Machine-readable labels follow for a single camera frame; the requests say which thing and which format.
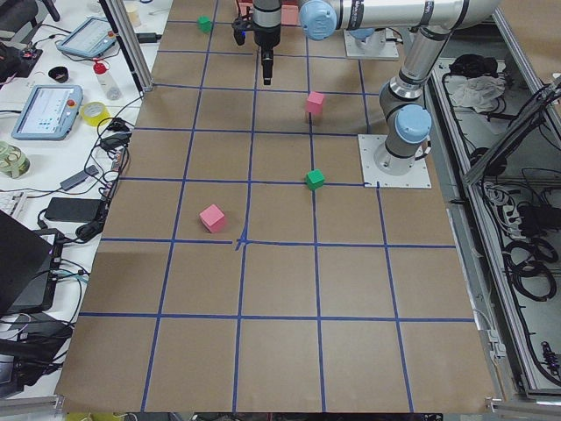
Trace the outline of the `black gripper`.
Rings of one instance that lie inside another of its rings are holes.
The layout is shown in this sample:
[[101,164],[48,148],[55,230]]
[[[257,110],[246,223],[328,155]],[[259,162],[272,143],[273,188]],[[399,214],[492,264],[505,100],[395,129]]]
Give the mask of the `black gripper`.
[[252,23],[254,40],[260,47],[260,62],[264,85],[270,85],[273,79],[273,49],[281,41],[281,0],[254,0]]

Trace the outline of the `pink cube near arm base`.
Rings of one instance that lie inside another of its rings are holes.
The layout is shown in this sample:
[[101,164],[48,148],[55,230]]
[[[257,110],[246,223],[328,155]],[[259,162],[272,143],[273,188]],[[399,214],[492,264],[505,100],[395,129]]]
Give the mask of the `pink cube near arm base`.
[[312,116],[320,116],[323,113],[325,94],[311,91],[306,99],[305,112]]

